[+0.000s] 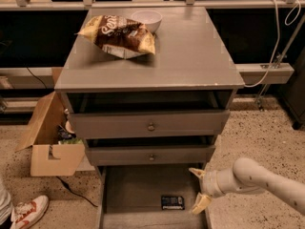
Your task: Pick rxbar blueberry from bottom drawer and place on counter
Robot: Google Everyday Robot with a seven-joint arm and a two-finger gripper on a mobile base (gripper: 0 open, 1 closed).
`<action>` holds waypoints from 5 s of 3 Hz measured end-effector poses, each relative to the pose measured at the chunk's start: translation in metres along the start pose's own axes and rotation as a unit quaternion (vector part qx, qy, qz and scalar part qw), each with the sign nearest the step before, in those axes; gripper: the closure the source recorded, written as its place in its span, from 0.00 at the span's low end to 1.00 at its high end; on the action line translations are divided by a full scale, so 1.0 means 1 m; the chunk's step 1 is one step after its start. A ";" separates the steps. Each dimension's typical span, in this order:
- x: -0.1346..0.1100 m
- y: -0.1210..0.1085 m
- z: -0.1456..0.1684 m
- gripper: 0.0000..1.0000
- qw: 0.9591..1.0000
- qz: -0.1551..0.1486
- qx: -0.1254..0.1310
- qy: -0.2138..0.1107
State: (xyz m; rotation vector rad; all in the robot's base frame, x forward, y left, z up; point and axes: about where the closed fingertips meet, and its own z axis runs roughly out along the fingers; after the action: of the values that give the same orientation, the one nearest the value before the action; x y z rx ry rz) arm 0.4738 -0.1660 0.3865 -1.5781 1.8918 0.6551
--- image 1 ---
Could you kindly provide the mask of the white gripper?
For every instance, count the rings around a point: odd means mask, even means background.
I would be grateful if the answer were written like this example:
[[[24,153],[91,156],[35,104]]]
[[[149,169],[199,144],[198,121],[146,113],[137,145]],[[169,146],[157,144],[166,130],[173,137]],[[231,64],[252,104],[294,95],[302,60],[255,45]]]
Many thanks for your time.
[[[228,169],[205,173],[202,169],[190,168],[189,171],[201,180],[201,192],[203,193],[198,193],[196,196],[192,208],[193,214],[198,215],[203,212],[212,202],[211,198],[220,198],[229,193],[230,171]]]

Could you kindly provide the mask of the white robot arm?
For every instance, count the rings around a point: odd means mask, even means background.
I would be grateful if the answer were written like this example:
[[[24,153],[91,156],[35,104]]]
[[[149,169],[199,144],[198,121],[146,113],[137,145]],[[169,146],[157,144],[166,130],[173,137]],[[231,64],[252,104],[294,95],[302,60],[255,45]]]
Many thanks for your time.
[[[213,198],[224,197],[229,193],[255,194],[268,191],[284,201],[297,212],[305,215],[305,184],[277,175],[255,160],[241,157],[231,168],[205,170],[190,168],[189,171],[199,179],[200,192],[197,194],[192,213],[204,211]]]

